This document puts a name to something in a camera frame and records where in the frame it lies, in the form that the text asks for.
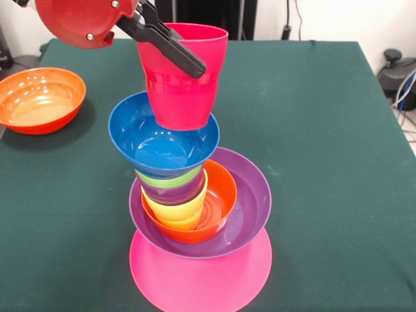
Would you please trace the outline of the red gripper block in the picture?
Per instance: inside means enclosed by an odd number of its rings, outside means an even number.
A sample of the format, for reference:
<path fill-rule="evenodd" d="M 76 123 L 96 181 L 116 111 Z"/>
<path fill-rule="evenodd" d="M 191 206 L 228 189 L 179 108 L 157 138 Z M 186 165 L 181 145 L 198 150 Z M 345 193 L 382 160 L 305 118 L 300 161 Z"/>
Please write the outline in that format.
<path fill-rule="evenodd" d="M 41 0 L 36 11 L 58 39 L 85 49 L 112 44 L 116 25 L 136 42 L 156 47 L 168 60 L 192 78 L 206 71 L 205 63 L 178 40 L 183 37 L 159 18 L 155 5 L 146 0 Z"/>

